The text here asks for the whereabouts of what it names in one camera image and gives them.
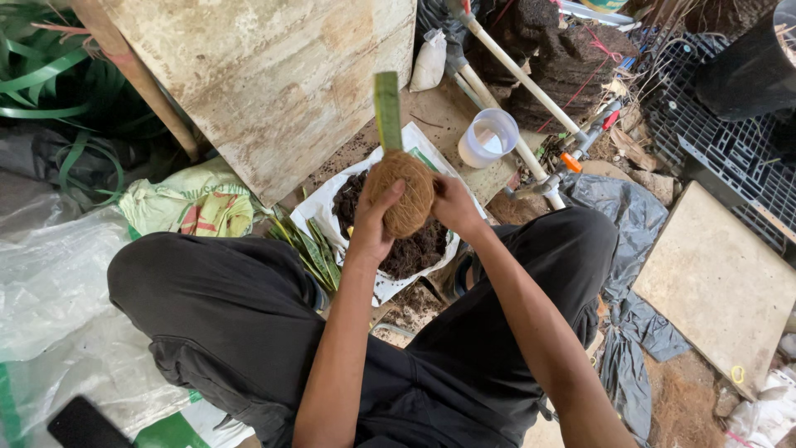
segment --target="plastic crate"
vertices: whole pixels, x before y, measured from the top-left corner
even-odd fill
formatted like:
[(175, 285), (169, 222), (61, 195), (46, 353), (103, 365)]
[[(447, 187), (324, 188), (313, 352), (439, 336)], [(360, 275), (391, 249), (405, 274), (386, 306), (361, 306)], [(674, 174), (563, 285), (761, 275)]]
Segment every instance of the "plastic crate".
[(777, 161), (771, 144), (775, 115), (723, 122), (695, 92), (699, 65), (727, 46), (722, 37), (689, 33), (657, 43), (637, 67), (652, 73), (642, 90), (647, 125), (656, 156), (675, 175), (698, 179), (782, 253), (785, 238), (796, 238), (796, 176), (792, 167)]

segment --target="wooden stick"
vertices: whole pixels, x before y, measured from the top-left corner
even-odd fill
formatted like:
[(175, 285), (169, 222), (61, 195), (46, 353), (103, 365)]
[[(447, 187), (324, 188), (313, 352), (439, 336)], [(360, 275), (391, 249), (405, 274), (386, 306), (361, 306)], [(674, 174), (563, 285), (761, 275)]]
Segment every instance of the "wooden stick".
[(161, 92), (149, 70), (105, 14), (102, 6), (96, 0), (72, 0), (72, 9), (83, 22), (83, 26), (91, 31), (108, 59), (116, 64), (119, 71), (182, 145), (188, 157), (194, 162), (199, 160), (197, 141), (193, 138), (193, 134), (177, 115), (166, 95)]

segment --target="coconut fiber ball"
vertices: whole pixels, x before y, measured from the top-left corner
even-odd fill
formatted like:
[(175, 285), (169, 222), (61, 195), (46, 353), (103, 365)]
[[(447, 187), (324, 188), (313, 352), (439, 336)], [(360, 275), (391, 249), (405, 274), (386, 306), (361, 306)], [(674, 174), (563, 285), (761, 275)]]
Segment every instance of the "coconut fiber ball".
[(404, 195), (384, 214), (384, 228), (389, 235), (406, 238), (423, 226), (434, 202), (434, 176), (425, 163), (406, 152), (389, 150), (369, 178), (365, 188), (372, 200), (398, 179), (406, 181)]

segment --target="smartphone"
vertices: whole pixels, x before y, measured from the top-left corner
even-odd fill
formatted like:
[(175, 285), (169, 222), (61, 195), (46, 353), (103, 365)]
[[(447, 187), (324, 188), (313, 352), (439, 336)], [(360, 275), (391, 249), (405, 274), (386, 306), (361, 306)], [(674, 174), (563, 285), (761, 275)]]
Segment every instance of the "smartphone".
[(50, 420), (47, 431), (64, 448), (133, 448), (124, 434), (82, 395)]

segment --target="twig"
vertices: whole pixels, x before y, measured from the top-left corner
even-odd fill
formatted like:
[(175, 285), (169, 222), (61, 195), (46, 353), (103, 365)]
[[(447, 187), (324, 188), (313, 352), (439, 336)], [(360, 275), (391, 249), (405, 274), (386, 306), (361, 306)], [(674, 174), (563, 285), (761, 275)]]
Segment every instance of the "twig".
[(413, 117), (414, 117), (414, 118), (416, 118), (417, 120), (420, 120), (420, 122), (421, 122), (421, 123), (425, 123), (425, 124), (427, 124), (427, 125), (429, 125), (429, 126), (434, 126), (435, 128), (440, 128), (440, 129), (441, 129), (441, 128), (444, 128), (444, 126), (440, 126), (439, 124), (433, 124), (433, 123), (429, 123), (429, 122), (427, 122), (426, 120), (423, 120), (422, 118), (418, 117), (417, 115), (415, 115), (415, 114), (413, 114), (413, 113), (410, 113), (409, 115), (413, 116)]

